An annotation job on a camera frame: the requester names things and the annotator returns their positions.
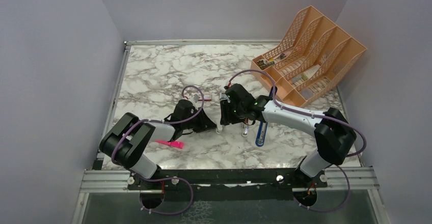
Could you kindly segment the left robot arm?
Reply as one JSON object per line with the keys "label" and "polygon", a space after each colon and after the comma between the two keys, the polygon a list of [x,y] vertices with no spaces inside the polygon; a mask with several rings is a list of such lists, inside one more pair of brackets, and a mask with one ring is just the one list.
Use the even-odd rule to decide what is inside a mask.
{"label": "left robot arm", "polygon": [[148,143],[172,142],[187,131],[200,133],[216,129],[216,123],[205,111],[187,99],[181,99],[174,111],[162,123],[140,120],[132,113],[125,113],[99,144],[100,151],[114,163],[141,176],[147,188],[155,188],[160,182],[158,165],[144,155]]}

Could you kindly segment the red white staple box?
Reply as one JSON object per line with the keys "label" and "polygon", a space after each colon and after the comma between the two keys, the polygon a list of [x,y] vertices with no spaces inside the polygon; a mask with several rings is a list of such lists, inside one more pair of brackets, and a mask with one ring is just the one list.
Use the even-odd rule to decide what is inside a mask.
{"label": "red white staple box", "polygon": [[212,94],[211,93],[203,93],[202,95],[199,94],[199,101],[211,101],[212,100]]}

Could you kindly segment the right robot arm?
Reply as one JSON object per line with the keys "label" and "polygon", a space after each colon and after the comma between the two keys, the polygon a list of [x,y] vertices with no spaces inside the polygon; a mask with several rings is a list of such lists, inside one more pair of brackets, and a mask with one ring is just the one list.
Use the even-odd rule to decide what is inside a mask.
{"label": "right robot arm", "polygon": [[227,87],[224,95],[220,101],[223,126],[245,120],[276,123],[315,138],[317,149],[294,171],[294,181],[301,187],[308,186],[329,166],[341,165],[357,138],[342,113],[333,107],[326,111],[306,110],[279,102],[272,96],[255,98],[237,83]]}

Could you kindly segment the white stapler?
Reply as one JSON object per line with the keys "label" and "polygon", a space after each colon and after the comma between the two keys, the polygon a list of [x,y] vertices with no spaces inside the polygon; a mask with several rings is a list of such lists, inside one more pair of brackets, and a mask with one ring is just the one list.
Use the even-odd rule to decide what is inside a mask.
{"label": "white stapler", "polygon": [[224,126],[221,124],[217,124],[216,133],[220,134],[223,132]]}

